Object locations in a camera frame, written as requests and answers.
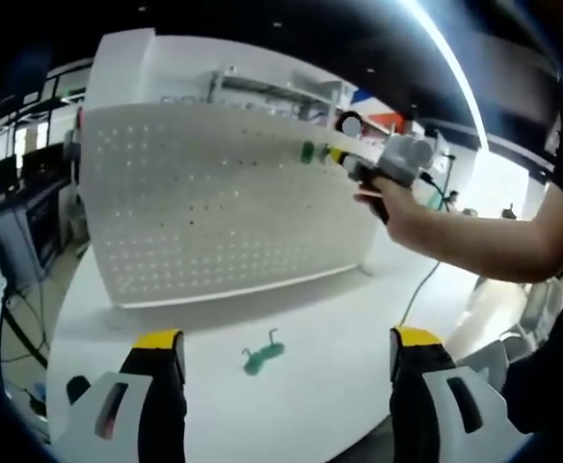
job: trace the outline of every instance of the human arm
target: human arm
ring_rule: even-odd
[[[551,185],[531,221],[468,217],[417,204],[410,190],[378,178],[391,239],[487,278],[541,282],[563,266],[563,192]],[[357,196],[360,202],[373,201]]]

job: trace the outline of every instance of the pegboard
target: pegboard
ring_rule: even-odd
[[[325,127],[208,104],[85,115],[81,192],[118,305],[211,296],[363,262],[377,221],[356,183],[311,141],[374,155]]]

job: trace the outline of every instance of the floor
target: floor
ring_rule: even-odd
[[[10,310],[14,318],[29,336],[32,343],[40,345],[40,352],[48,356],[48,347],[43,344],[45,332],[47,344],[52,342],[52,333],[66,290],[78,266],[75,246],[67,246],[60,255],[40,286],[32,285],[14,296],[10,301]],[[523,309],[523,297],[519,288],[497,282],[495,285],[482,286],[476,293],[474,303],[460,320],[457,331],[447,347],[451,354],[460,358],[482,344],[495,339],[506,330]],[[2,328],[1,368],[4,384],[13,404],[23,418],[31,425],[42,441],[47,440],[47,427],[29,406],[29,395],[43,398],[45,371],[43,367],[26,351],[15,337],[9,326]],[[370,434],[353,447],[332,460],[335,463],[393,461],[393,436],[390,419],[384,420]]]

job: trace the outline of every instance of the white table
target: white table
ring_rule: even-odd
[[[223,300],[125,310],[112,308],[90,248],[54,332],[47,372],[51,439],[67,428],[71,377],[83,374],[93,383],[121,367],[138,334],[177,327],[185,332],[189,463],[327,461],[388,415],[389,329],[432,264],[382,232],[367,272]],[[412,313],[424,313],[422,327],[446,337],[476,279],[445,265],[436,274],[449,284],[427,284]],[[279,329],[276,340],[285,353],[248,376],[241,351],[264,346],[272,328]]]

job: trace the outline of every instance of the hand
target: hand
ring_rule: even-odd
[[[370,208],[373,207],[374,201],[382,201],[389,214],[387,222],[389,235],[393,241],[399,242],[409,228],[415,225],[416,218],[424,212],[423,208],[416,202],[409,188],[399,186],[392,180],[377,177],[372,181],[372,185],[380,191],[382,200],[363,195],[361,192],[354,195],[354,198],[358,203],[367,204]]]

